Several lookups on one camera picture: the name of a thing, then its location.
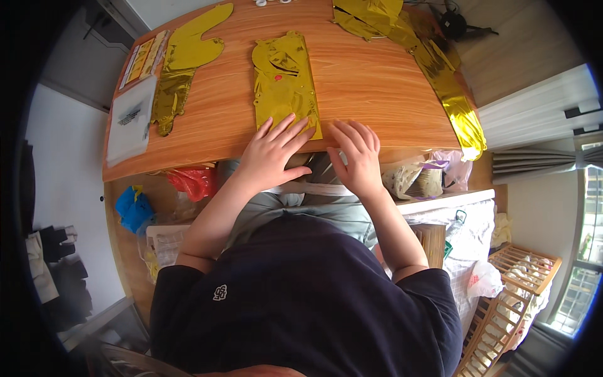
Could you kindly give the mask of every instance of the wooden table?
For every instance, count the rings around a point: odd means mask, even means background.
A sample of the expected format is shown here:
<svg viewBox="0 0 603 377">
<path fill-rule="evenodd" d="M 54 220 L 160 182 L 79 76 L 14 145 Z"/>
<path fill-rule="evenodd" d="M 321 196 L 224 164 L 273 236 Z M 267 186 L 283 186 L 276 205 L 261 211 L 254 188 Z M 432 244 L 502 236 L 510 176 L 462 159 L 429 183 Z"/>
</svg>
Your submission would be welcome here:
<svg viewBox="0 0 603 377">
<path fill-rule="evenodd" d="M 250 0 L 232 2 L 232 15 L 203 35 L 203 39 L 222 38 L 224 51 L 195 73 L 185 114 L 176 116 L 172 133 L 162 138 L 157 126 L 151 125 L 147 152 L 112 168 L 105 163 L 103 181 L 240 156 L 256 131 L 251 62 L 255 40 L 281 37 L 289 30 L 300 31 L 306 38 L 324 134 L 324 139 L 308 142 L 302 152 L 336 146 L 327 129 L 335 118 L 355 119 L 372 127 L 386 153 L 401 148 L 459 148 L 442 105 L 414 58 L 401 46 L 389 39 L 368 43 L 331 23 L 329 0 L 273 1 L 265 7 Z M 134 45 L 159 31 L 174 30 L 212 7 L 170 21 Z"/>
</svg>

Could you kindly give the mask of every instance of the hand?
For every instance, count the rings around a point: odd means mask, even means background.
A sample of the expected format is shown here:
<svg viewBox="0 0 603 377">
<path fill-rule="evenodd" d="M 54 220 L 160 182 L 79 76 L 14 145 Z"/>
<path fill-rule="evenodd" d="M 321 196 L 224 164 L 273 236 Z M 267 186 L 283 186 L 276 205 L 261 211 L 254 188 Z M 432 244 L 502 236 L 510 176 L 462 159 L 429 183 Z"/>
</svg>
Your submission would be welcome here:
<svg viewBox="0 0 603 377">
<path fill-rule="evenodd" d="M 333 169 L 341 183 L 360 200 L 381 195 L 385 190 L 379 169 L 381 143 L 375 132 L 354 121 L 349 124 L 335 121 L 330 130 L 347 157 L 345 166 L 337 150 L 327 148 Z"/>
<path fill-rule="evenodd" d="M 268 118 L 243 152 L 241 164 L 232 178 L 238 181 L 241 188 L 248 189 L 251 196 L 312 172 L 306 166 L 285 170 L 289 158 L 316 131 L 315 127 L 311 127 L 298 135 L 308 124 L 308 119 L 304 118 L 287 129 L 293 120 L 295 114 L 289 114 L 270 130 L 273 120 L 272 117 Z"/>
</svg>

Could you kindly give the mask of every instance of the gray pants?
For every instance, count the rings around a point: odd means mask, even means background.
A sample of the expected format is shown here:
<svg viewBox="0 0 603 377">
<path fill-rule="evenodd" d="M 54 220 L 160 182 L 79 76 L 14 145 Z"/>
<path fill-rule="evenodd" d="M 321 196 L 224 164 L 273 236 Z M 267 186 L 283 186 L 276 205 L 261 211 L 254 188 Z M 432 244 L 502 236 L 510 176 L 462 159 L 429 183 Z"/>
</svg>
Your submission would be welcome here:
<svg viewBox="0 0 603 377">
<path fill-rule="evenodd" d="M 342 158 L 346 162 L 345 155 L 342 154 Z M 238 166 L 238 160 L 218 162 L 220 187 Z M 327 153 L 315 153 L 308 167 L 312 169 L 312 174 L 307 178 L 307 182 L 341 184 Z M 258 227 L 285 214 L 326 220 L 369 249 L 377 243 L 373 222 L 355 195 L 333 197 L 305 194 L 302 198 L 299 194 L 275 195 L 270 192 L 260 192 L 251 198 L 236 218 L 226 248 L 247 242 Z"/>
</svg>

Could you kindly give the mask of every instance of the navy t-shirt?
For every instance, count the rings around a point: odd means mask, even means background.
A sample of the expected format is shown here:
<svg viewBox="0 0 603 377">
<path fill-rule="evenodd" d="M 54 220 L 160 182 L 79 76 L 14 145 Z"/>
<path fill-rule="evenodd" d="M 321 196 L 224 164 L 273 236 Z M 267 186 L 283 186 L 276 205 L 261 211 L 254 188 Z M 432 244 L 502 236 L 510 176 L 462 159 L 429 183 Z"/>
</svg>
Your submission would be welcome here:
<svg viewBox="0 0 603 377">
<path fill-rule="evenodd" d="M 366 246 L 304 215 L 264 225 L 209 274 L 162 269 L 151 307 L 153 357 L 189 373 L 450 376 L 462 344 L 445 271 L 393 284 Z"/>
</svg>

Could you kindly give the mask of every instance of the t-shirt logo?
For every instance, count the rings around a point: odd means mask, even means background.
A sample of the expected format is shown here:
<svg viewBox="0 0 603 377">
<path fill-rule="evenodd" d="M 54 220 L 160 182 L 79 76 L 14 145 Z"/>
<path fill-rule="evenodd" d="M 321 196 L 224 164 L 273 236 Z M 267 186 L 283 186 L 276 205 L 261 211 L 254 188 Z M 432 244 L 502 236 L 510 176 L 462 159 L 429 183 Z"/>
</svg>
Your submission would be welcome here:
<svg viewBox="0 0 603 377">
<path fill-rule="evenodd" d="M 226 294 L 227 294 L 226 284 L 222 284 L 218 288 L 216 288 L 216 291 L 213 293 L 213 300 L 214 301 L 224 300 L 226 298 Z"/>
</svg>

